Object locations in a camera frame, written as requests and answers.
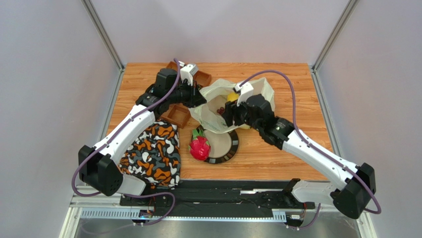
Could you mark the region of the translucent plastic bag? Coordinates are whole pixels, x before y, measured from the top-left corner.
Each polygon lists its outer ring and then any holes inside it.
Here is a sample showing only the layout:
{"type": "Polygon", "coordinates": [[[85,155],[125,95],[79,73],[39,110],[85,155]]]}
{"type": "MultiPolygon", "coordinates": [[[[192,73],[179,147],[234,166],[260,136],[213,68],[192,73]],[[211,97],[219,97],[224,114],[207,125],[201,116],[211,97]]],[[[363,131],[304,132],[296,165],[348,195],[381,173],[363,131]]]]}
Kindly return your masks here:
{"type": "MultiPolygon", "coordinates": [[[[253,94],[262,94],[264,98],[270,102],[271,108],[274,110],[275,92],[267,79],[262,77],[260,79],[251,80],[249,82],[254,88],[253,94]]],[[[234,86],[234,82],[225,79],[218,79],[210,86],[202,88],[200,93],[207,100],[207,103],[195,108],[191,108],[189,110],[191,117],[197,120],[204,129],[210,130],[217,134],[230,132],[238,128],[249,129],[250,127],[246,124],[242,126],[233,125],[228,127],[223,117],[217,112],[220,108],[225,106],[228,95],[234,92],[234,86]]]]}

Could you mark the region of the yellow lemon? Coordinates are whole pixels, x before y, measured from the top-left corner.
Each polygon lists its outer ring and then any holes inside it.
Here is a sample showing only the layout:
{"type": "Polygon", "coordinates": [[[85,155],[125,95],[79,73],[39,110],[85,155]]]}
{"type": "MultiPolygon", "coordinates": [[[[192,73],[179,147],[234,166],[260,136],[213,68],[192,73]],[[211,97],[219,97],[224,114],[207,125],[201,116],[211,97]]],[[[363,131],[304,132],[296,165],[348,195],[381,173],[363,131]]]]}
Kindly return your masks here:
{"type": "Polygon", "coordinates": [[[227,102],[235,102],[237,101],[239,98],[239,94],[235,93],[235,92],[231,92],[230,94],[227,95],[227,102]]]}

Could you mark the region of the dark red grape bunch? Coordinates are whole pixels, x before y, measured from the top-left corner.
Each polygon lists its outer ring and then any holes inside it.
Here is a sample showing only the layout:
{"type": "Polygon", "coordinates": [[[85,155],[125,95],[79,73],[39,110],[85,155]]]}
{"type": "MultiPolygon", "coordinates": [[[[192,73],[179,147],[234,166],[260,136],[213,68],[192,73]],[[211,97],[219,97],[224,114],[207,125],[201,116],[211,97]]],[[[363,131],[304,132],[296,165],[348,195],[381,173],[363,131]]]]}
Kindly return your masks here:
{"type": "Polygon", "coordinates": [[[224,107],[220,107],[219,109],[217,109],[216,111],[219,115],[222,115],[225,112],[225,108],[224,107]]]}

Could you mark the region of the red dragon fruit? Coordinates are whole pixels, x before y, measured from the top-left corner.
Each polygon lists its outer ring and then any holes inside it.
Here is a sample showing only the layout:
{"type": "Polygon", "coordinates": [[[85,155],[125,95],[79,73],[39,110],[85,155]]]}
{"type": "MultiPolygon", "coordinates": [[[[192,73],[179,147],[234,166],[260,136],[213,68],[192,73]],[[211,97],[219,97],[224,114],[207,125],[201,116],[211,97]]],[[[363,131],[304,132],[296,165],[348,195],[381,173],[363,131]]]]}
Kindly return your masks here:
{"type": "Polygon", "coordinates": [[[205,161],[209,157],[211,146],[203,129],[196,128],[192,131],[192,139],[188,148],[192,157],[198,161],[205,161]]]}

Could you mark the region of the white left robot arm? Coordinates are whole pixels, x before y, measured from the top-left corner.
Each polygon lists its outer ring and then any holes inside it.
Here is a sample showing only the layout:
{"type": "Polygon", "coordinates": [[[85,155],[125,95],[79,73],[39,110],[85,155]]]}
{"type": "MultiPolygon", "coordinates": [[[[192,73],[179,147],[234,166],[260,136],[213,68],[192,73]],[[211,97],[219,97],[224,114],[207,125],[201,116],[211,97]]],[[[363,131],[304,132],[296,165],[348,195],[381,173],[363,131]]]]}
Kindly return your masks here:
{"type": "Polygon", "coordinates": [[[130,113],[109,135],[93,147],[84,145],[79,150],[79,166],[72,177],[73,191],[82,196],[75,186],[79,178],[96,189],[96,194],[141,195],[146,183],[140,178],[120,172],[117,163],[135,139],[160,118],[170,105],[183,104],[194,108],[206,103],[194,80],[197,71],[195,64],[187,64],[178,70],[162,68],[157,73],[155,83],[137,99],[130,113]]]}

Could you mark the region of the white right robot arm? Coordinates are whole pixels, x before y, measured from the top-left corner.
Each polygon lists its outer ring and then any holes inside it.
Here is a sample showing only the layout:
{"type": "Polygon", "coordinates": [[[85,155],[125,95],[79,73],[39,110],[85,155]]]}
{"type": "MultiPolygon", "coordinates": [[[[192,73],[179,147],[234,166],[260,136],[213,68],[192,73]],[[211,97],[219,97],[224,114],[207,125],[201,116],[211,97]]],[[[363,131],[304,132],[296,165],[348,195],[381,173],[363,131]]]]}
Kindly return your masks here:
{"type": "Polygon", "coordinates": [[[357,219],[376,192],[375,170],[358,166],[315,143],[293,122],[274,114],[261,95],[227,102],[222,117],[228,125],[248,125],[269,145],[290,153],[323,174],[329,183],[296,180],[289,192],[300,202],[333,205],[343,215],[357,219]]]}

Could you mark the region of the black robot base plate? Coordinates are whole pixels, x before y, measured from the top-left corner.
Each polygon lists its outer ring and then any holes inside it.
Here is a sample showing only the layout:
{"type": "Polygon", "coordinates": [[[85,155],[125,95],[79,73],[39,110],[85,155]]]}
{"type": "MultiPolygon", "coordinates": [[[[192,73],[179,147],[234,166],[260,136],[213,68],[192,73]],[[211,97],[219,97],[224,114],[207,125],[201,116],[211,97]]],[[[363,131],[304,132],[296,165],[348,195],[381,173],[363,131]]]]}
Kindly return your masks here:
{"type": "Polygon", "coordinates": [[[154,198],[122,196],[121,206],[154,209],[153,214],[172,217],[269,218],[274,209],[301,214],[316,208],[313,202],[303,204],[284,188],[284,180],[183,180],[171,195],[154,198]]]}

